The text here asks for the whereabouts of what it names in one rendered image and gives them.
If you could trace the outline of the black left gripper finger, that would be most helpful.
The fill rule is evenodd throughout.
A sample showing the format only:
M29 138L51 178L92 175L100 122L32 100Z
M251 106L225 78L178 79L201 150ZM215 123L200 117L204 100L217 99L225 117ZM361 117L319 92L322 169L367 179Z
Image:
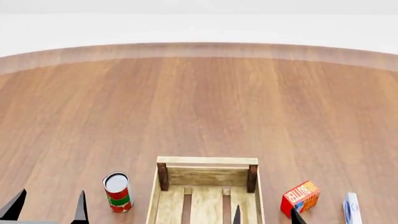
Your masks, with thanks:
M26 195L27 191L23 189L0 208L0 220L17 221L24 206Z
M89 224L86 196L84 190L81 191L81 194L79 196L76 206L75 217L71 224Z

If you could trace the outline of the wooden slatted crate tray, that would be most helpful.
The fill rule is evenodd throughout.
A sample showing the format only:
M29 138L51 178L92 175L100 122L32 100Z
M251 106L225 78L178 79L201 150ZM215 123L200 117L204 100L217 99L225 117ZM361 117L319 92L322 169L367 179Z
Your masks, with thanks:
M223 224L223 197L237 205L241 224L265 224L258 159L158 156L146 224L182 224L186 195L189 224Z

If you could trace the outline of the red green soup can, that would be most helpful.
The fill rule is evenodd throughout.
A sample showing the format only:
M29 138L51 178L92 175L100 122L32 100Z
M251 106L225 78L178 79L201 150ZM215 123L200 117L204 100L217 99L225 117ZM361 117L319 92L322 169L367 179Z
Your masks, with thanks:
M109 206L115 213L124 213L134 205L129 177L123 172L113 172L103 179Z

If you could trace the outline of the red orange butter box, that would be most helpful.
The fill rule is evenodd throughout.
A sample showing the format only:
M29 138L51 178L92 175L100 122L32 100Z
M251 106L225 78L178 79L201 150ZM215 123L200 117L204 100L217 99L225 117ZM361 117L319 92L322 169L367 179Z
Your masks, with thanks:
M291 218L291 209L302 213L314 207L320 196L321 190L310 180L292 188L282 195L280 210Z

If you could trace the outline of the white blue carton box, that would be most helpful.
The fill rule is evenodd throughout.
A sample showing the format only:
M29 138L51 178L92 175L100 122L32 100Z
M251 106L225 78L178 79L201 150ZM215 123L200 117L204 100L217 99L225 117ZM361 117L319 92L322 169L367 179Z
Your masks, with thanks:
M347 192L342 204L346 224L363 224L356 193Z

